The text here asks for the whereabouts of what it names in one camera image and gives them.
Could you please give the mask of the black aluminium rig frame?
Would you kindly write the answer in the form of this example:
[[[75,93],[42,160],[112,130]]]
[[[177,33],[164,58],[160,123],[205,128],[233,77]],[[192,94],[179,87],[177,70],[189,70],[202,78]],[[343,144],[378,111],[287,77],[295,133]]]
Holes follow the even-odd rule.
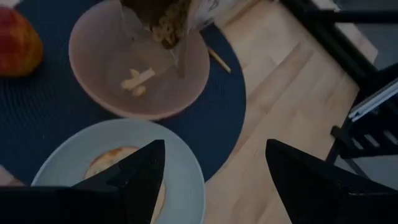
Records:
[[[378,70],[336,26],[398,24],[398,10],[337,11],[314,0],[280,1],[359,86],[343,126],[330,131],[340,157],[398,156],[398,62]]]

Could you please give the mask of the Pumpkin O's cereal box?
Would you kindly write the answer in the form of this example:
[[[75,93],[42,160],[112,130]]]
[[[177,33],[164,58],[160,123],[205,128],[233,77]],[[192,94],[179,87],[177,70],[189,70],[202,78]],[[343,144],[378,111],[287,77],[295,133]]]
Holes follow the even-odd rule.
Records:
[[[150,42],[159,52],[158,75],[183,71],[191,36],[232,8],[238,0],[119,0],[133,40]]]

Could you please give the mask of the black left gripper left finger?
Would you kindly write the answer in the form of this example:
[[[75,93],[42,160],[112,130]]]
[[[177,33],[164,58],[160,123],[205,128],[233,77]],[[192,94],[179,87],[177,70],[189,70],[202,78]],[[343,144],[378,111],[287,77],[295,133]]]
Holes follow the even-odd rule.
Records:
[[[87,191],[88,216],[100,224],[150,224],[164,167],[165,141],[157,139],[73,187]]]

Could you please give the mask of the gold spoon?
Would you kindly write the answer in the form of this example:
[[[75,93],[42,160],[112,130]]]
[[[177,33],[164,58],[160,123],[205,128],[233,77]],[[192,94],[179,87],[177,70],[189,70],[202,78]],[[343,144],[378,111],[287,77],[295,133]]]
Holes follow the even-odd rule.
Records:
[[[231,68],[227,65],[227,63],[210,47],[207,47],[208,53],[223,67],[225,71],[231,73]]]

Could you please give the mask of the red apple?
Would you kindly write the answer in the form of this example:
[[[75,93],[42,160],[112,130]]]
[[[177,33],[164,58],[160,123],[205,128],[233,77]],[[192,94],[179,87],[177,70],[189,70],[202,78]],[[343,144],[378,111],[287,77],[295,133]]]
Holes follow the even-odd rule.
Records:
[[[0,77],[29,76],[43,57],[44,46],[33,25],[15,9],[0,6]]]

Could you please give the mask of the dark blue round placemat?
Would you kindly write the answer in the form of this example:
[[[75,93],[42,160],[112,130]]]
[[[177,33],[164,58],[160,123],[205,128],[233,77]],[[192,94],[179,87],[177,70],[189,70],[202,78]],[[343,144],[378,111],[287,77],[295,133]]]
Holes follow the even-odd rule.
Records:
[[[25,184],[70,136],[113,118],[79,86],[68,59],[77,19],[101,0],[23,0],[16,9],[39,33],[44,60],[28,77],[0,78],[0,165]],[[246,88],[238,58],[214,25],[202,37],[231,68],[210,62],[210,77],[198,99],[161,125],[179,135],[198,159],[205,180],[226,162],[241,133]]]

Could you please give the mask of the pale grey round plate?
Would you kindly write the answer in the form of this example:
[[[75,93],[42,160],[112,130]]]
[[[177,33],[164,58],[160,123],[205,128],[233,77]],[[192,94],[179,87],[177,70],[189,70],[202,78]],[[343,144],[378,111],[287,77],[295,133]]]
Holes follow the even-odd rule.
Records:
[[[205,183],[189,146],[169,129],[138,119],[113,119],[87,127],[61,144],[32,181],[37,186],[72,186],[81,182],[91,162],[122,146],[142,148],[165,141],[165,201],[155,224],[203,224]]]

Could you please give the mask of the pink translucent bowl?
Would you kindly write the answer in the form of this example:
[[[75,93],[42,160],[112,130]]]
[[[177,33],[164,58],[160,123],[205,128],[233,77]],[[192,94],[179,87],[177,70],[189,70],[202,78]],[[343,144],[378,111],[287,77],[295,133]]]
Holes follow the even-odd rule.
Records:
[[[77,20],[68,55],[86,93],[123,117],[158,120],[175,115],[200,96],[210,76],[199,32],[166,50],[118,0],[95,4]]]

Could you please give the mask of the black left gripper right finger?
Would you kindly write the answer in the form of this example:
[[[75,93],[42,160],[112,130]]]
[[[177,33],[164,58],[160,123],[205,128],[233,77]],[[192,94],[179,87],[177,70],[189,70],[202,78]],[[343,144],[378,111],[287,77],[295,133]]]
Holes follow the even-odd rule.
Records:
[[[398,224],[398,190],[276,139],[266,160],[292,224]]]

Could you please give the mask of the toasted bagel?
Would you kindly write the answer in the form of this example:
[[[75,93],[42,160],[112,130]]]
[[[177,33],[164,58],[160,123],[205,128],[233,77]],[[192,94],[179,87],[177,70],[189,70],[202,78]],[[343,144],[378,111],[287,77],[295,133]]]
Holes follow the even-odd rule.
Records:
[[[115,165],[116,163],[123,160],[127,156],[134,154],[138,150],[139,150],[138,147],[123,146],[123,147],[118,147],[116,149],[112,149],[110,151],[102,153],[101,155],[99,155],[96,159],[94,159],[91,162],[83,179],[84,180],[88,179],[88,178],[106,170],[107,168],[111,167],[112,165]],[[164,181],[162,181],[150,224],[156,223],[156,221],[163,209],[164,201],[165,201],[165,192],[166,192],[165,184],[164,184]]]

